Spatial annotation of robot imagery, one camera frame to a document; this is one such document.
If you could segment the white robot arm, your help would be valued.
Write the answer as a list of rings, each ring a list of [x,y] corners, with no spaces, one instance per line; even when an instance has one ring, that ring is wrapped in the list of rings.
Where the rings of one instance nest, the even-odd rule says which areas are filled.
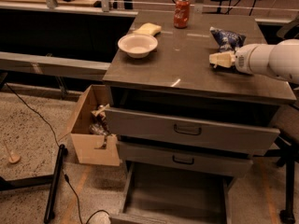
[[[240,73],[263,75],[299,84],[299,40],[288,39],[276,45],[249,44],[236,52],[209,55],[215,67],[235,67]]]

